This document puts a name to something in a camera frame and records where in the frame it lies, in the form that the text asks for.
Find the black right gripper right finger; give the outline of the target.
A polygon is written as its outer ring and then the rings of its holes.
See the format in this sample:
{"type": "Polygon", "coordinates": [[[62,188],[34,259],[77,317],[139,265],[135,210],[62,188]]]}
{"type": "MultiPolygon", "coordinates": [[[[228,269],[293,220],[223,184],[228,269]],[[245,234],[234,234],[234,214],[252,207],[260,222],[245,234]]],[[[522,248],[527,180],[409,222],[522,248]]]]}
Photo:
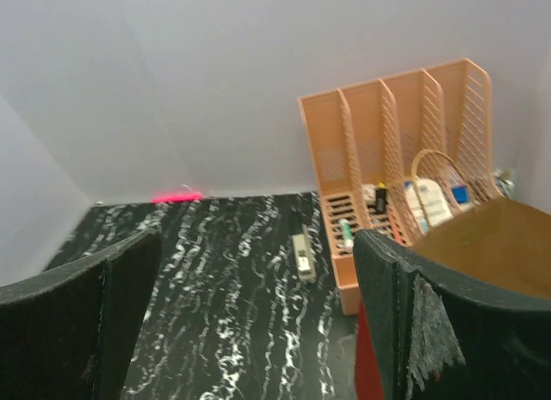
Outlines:
{"type": "Polygon", "coordinates": [[[356,234],[360,399],[547,399],[550,302],[356,234]]]}

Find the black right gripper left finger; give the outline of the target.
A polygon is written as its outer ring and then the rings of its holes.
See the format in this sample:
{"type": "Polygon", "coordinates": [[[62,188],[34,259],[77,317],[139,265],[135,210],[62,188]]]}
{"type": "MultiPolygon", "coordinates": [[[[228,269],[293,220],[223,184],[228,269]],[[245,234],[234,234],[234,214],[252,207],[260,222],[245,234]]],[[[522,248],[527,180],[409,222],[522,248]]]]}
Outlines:
{"type": "Polygon", "coordinates": [[[3,399],[118,399],[159,273],[146,229],[1,289],[3,399]]]}

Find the red brown paper bag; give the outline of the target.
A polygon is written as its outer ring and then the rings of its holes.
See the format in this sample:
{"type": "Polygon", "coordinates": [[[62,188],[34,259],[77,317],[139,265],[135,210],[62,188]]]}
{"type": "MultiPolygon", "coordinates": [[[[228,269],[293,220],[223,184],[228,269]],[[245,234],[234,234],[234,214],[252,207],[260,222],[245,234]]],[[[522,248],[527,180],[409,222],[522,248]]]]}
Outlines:
{"type": "Polygon", "coordinates": [[[500,197],[406,247],[476,280],[550,302],[550,217],[500,197]]]}

